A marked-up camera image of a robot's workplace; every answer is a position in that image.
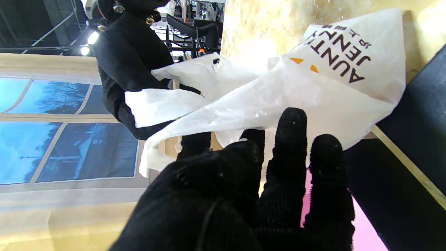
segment window frame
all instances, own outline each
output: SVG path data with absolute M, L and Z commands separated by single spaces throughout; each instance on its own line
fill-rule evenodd
M 36 182 L 45 166 L 48 158 L 58 142 L 62 132 L 70 123 L 119 123 L 111 114 L 80 114 L 87 105 L 91 97 L 91 92 L 95 84 L 88 84 L 88 90 L 82 104 L 74 114 L 23 114 L 23 113 L 6 113 L 17 107 L 23 101 L 23 97 L 29 90 L 33 81 L 39 79 L 30 79 L 17 101 L 8 109 L 0 111 L 1 122 L 58 122 L 62 123 L 58 128 L 55 136 L 51 140 L 48 148 L 45 150 L 43 157 L 37 166 L 30 182 L 21 184 L 1 184 L 0 193 L 9 192 L 27 192 L 42 190 L 60 190 L 60 189 L 95 189 L 95 188 L 146 188 L 152 179 L 143 177 L 138 172 L 144 141 L 138 140 L 136 149 L 136 161 L 134 174 L 131 177 L 105 177 L 87 180 L 64 180 L 50 182 Z M 160 144 L 160 150 L 164 150 L 164 143 Z

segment gloved hand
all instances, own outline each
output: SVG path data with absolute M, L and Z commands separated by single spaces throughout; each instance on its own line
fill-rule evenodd
M 304 111 L 286 109 L 279 121 L 273 158 L 254 229 L 264 250 L 351 250 L 353 200 L 347 189 L 342 146 L 332 135 L 315 138 L 310 154 L 310 213 L 300 228 L 306 179 Z
M 264 131 L 242 138 L 166 167 L 111 250 L 351 250 L 355 215 L 338 140 L 325 134 L 313 143 L 311 206 L 301 229 L 304 111 L 288 108 L 280 118 L 260 200 Z

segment ceiling light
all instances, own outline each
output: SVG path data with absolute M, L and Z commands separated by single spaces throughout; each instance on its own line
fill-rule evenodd
M 97 33 L 97 32 L 93 32 L 90 36 L 89 36 L 89 38 L 88 38 L 88 40 L 87 40 L 87 42 L 88 42 L 88 44 L 94 44 L 95 42 L 96 42 L 96 40 L 98 40 L 98 38 L 99 38 L 99 33 Z
M 82 56 L 87 56 L 88 53 L 90 53 L 90 48 L 88 48 L 88 47 L 82 47 L 82 48 L 81 48 L 81 54 L 82 54 Z

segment pink surface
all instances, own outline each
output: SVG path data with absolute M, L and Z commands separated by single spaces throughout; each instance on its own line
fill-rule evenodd
M 303 222 L 305 220 L 305 216 L 310 211 L 310 190 L 311 190 L 311 174 L 307 171 L 306 177 L 306 194 L 303 198 L 303 207 L 302 207 L 302 218 L 301 218 L 301 226 L 303 226 Z M 359 204 L 353 199 L 353 206 L 355 207 L 355 221 L 353 225 L 355 226 L 355 234 L 353 235 L 353 248 L 358 251 L 386 251 L 387 248 L 378 237 L 375 229 L 372 227 L 372 224 L 365 216 Z

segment black chair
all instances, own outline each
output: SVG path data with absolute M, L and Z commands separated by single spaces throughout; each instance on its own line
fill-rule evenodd
M 172 26 L 174 29 L 177 29 L 181 34 L 188 36 L 187 38 L 181 39 L 189 39 L 192 38 L 192 47 L 200 48 L 200 39 L 204 39 L 204 45 L 207 48 L 218 48 L 219 46 L 219 26 L 216 23 L 212 23 L 202 27 L 195 27 L 188 24 L 185 24 L 175 17 L 167 14 L 167 23 Z

